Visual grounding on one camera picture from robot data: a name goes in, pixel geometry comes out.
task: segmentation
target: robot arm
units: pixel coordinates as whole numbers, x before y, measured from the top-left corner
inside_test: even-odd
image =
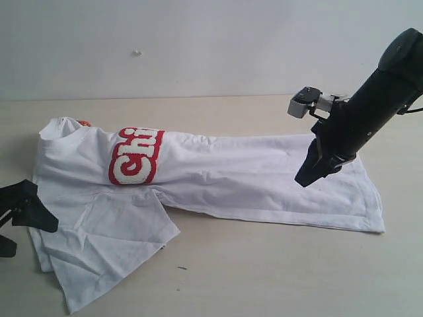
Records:
[[[423,34],[413,28],[393,40],[377,69],[348,100],[303,88],[291,99],[288,114],[303,118],[309,111],[318,120],[311,128],[316,138],[295,181],[306,187],[338,172],[395,114],[423,110],[408,110],[422,94]],[[317,109],[329,117],[316,115]]]

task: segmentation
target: white wall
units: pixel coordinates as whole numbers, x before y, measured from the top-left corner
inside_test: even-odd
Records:
[[[422,15],[422,0],[1,0],[0,100],[351,93]]]

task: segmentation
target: white t-shirt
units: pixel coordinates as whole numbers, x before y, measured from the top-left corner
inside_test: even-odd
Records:
[[[90,214],[101,214],[98,199],[87,193],[103,193],[111,204],[104,212],[124,208],[133,211],[131,217],[138,210],[158,213],[163,221],[162,203],[225,219],[385,232],[379,194],[360,158],[307,188],[295,182],[313,138],[206,137],[140,127],[110,133],[72,118],[55,118],[40,132],[34,182],[46,207],[59,215],[60,228],[70,218],[79,225],[87,221],[72,199],[81,208],[89,205],[96,210]],[[57,197],[72,198],[56,205]],[[148,197],[150,211],[149,204],[136,207],[141,197]],[[113,201],[119,201],[116,208]],[[167,219],[163,223],[171,226]],[[108,232],[116,230],[113,222],[102,225]],[[143,230],[150,224],[144,218],[128,230],[134,225]],[[175,236],[175,229],[169,232],[161,244]],[[64,242],[58,239],[53,247],[55,234],[40,236],[33,229],[31,234],[43,270],[51,270],[48,254]],[[58,234],[67,233],[59,230]]]

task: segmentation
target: red logo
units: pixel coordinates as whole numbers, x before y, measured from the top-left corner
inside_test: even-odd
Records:
[[[108,176],[116,185],[150,183],[157,169],[162,130],[127,127],[119,136],[125,142],[116,144]]]

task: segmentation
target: table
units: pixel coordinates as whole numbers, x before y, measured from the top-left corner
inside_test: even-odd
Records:
[[[143,126],[204,135],[309,133],[286,114],[291,96],[0,102],[0,185],[31,178],[50,118],[106,131]],[[167,209],[182,233],[75,316],[421,316],[421,114],[397,116],[360,155],[383,202],[385,234],[248,223]],[[0,315],[66,316],[53,273],[42,273],[26,228],[0,259]]]

